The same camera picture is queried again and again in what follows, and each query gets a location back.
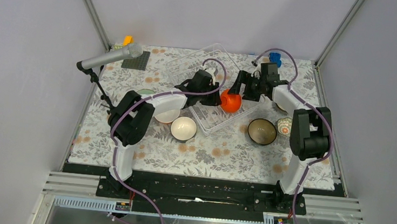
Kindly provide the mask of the celadon green ceramic bowl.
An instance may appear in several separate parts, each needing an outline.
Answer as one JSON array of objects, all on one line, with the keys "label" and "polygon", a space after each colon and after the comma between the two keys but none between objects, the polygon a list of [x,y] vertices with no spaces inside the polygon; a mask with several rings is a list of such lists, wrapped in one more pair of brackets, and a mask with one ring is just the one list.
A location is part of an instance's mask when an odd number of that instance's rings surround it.
[{"label": "celadon green ceramic bowl", "polygon": [[150,89],[141,89],[141,90],[138,90],[137,93],[139,95],[152,95],[152,94],[155,94],[155,92],[153,90],[150,90]]}]

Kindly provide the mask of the black bowl patterned rim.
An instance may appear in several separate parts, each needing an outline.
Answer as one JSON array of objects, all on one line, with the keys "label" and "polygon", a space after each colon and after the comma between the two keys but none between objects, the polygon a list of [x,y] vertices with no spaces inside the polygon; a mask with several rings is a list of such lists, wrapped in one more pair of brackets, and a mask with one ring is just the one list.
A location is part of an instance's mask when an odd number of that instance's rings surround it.
[{"label": "black bowl patterned rim", "polygon": [[284,113],[287,113],[286,110],[285,110],[282,106],[280,106],[279,104],[275,104],[275,105],[277,106],[277,108],[278,108],[280,111],[282,111],[282,112],[284,112]]}]

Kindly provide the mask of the dark blue floral bowl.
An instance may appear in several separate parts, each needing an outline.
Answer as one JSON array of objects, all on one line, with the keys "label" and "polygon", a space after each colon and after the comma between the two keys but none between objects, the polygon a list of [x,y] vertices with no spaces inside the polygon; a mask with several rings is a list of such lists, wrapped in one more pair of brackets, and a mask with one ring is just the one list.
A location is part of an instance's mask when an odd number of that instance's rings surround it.
[{"label": "dark blue floral bowl", "polygon": [[253,119],[248,127],[247,134],[256,144],[269,145],[277,138],[277,129],[272,122],[266,119]]}]

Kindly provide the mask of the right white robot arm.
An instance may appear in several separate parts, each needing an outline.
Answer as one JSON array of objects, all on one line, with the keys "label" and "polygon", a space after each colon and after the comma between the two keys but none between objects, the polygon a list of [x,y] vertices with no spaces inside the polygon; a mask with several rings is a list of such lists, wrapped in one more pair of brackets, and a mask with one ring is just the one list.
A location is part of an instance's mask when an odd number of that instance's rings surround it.
[{"label": "right white robot arm", "polygon": [[328,158],[334,149],[331,110],[302,99],[290,82],[280,78],[276,63],[262,63],[259,71],[253,73],[240,70],[228,92],[251,101],[266,96],[292,118],[292,158],[288,171],[278,182],[281,192],[272,196],[271,202],[276,211],[283,213],[293,206],[291,195],[302,191],[310,166]]}]

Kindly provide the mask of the white flower-shaped bowl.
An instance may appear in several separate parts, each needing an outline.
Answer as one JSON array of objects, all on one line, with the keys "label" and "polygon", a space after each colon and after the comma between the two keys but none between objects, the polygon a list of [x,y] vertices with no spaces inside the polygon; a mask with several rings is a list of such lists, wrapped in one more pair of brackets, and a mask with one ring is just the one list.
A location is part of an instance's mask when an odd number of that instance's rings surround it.
[{"label": "white flower-shaped bowl", "polygon": [[282,118],[278,119],[277,121],[277,131],[281,136],[284,137],[290,137],[291,134],[291,128],[292,128],[292,118],[287,117],[287,118]]}]

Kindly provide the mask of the orange bowl white inside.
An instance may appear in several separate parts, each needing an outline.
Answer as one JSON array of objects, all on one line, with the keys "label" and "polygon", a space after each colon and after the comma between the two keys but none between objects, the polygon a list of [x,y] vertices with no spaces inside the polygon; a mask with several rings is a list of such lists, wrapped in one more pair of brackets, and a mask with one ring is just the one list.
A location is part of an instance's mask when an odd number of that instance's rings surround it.
[{"label": "orange bowl white inside", "polygon": [[173,109],[164,113],[160,113],[154,116],[154,118],[160,123],[168,124],[175,121],[179,117],[179,115],[180,115],[180,109],[175,109],[175,110]]}]

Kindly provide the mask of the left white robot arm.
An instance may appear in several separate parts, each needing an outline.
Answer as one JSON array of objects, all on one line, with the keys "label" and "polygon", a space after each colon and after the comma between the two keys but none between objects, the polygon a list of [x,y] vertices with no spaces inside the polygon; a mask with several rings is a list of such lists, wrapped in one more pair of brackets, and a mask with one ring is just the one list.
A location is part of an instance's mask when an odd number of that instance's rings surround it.
[{"label": "left white robot arm", "polygon": [[119,104],[110,110],[108,123],[111,138],[115,143],[112,164],[109,172],[114,178],[109,190],[118,198],[129,194],[132,175],[132,159],[135,145],[146,134],[151,119],[160,113],[181,110],[196,104],[218,106],[221,104],[219,90],[225,84],[214,82],[208,70],[198,70],[191,78],[172,89],[155,94],[138,94],[128,91]]}]

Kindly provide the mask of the teal square ceramic cup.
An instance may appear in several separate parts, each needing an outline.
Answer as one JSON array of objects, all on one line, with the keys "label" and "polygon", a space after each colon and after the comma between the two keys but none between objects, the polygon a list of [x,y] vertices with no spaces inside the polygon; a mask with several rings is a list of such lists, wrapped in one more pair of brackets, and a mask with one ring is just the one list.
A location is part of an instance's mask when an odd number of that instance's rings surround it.
[{"label": "teal square ceramic cup", "polygon": [[175,140],[187,142],[195,137],[197,125],[192,118],[178,117],[171,123],[170,131]]}]

